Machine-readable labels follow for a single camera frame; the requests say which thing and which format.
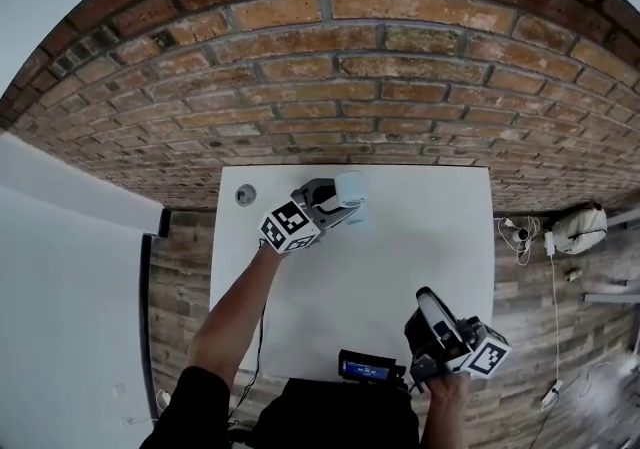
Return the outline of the black device with blue screen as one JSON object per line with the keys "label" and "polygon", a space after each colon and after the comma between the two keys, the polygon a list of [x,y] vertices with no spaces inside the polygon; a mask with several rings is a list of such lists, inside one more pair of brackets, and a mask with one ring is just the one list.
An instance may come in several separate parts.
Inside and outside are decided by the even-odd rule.
{"label": "black device with blue screen", "polygon": [[345,380],[370,383],[402,382],[406,367],[386,358],[342,349],[338,355],[338,374]]}

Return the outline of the white plug block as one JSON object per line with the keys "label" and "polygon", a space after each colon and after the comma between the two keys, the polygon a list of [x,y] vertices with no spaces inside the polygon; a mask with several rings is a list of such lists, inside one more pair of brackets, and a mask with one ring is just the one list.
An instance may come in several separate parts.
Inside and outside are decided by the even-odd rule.
{"label": "white plug block", "polygon": [[541,400],[541,409],[547,410],[550,408],[560,397],[560,391],[562,389],[563,382],[559,379],[556,379],[553,385],[546,392],[544,397]]}

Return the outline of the white fabric bag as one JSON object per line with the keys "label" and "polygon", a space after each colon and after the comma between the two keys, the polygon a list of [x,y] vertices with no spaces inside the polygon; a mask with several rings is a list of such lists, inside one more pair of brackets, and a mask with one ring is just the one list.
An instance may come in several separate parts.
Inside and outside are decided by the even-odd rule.
{"label": "white fabric bag", "polygon": [[553,232],[555,253],[577,255],[606,238],[606,212],[598,203],[580,204],[550,218],[544,224],[545,231]]}

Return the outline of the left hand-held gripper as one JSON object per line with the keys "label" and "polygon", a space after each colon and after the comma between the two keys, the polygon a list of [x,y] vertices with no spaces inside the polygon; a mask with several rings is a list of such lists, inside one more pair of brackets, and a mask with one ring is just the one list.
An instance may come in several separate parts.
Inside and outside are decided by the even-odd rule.
{"label": "left hand-held gripper", "polygon": [[269,204],[259,224],[261,237],[278,254],[308,248],[358,211],[357,207],[317,208],[335,195],[334,179],[313,179],[289,196],[280,196]]}

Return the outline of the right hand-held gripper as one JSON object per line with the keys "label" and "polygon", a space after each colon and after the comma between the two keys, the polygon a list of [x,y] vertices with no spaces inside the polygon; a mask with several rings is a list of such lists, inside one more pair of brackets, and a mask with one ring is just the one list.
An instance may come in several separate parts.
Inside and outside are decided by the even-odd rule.
{"label": "right hand-held gripper", "polygon": [[490,378],[511,351],[506,339],[478,317],[457,320],[429,287],[416,292],[418,308],[404,335],[412,362],[410,374],[420,392],[435,377],[467,372]]}

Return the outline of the white metal frame table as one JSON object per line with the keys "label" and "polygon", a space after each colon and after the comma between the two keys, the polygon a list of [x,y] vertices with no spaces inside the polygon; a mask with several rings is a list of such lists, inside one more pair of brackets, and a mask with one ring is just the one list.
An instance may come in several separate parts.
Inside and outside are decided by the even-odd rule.
{"label": "white metal frame table", "polygon": [[[640,222],[640,208],[636,208],[621,214],[614,215],[608,219],[608,227],[624,225],[629,222]],[[600,304],[631,304],[640,305],[640,293],[629,294],[594,294],[584,295],[584,301]]]}

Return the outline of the person's black clothing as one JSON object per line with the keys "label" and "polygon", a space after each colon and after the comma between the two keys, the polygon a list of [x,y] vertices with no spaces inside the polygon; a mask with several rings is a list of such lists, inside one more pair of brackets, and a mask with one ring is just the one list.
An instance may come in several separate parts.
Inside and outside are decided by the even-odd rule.
{"label": "person's black clothing", "polygon": [[[140,449],[229,449],[230,389],[217,375],[186,368],[169,406]],[[418,449],[408,393],[382,384],[291,379],[260,413],[254,449]]]}

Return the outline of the person's left forearm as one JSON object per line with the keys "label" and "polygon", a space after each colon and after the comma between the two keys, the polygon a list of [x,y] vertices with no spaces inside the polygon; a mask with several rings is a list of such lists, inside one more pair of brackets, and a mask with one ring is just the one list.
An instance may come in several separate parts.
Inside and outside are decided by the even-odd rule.
{"label": "person's left forearm", "polygon": [[187,353],[189,367],[209,371],[233,386],[282,260],[268,244],[257,250],[196,332]]}

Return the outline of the person's right forearm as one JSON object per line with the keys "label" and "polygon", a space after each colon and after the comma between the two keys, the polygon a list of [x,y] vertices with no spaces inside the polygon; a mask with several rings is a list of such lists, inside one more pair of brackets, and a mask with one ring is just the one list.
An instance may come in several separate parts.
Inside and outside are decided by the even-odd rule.
{"label": "person's right forearm", "polygon": [[422,449],[463,449],[470,382],[468,372],[433,377],[426,382],[430,404],[420,442]]}

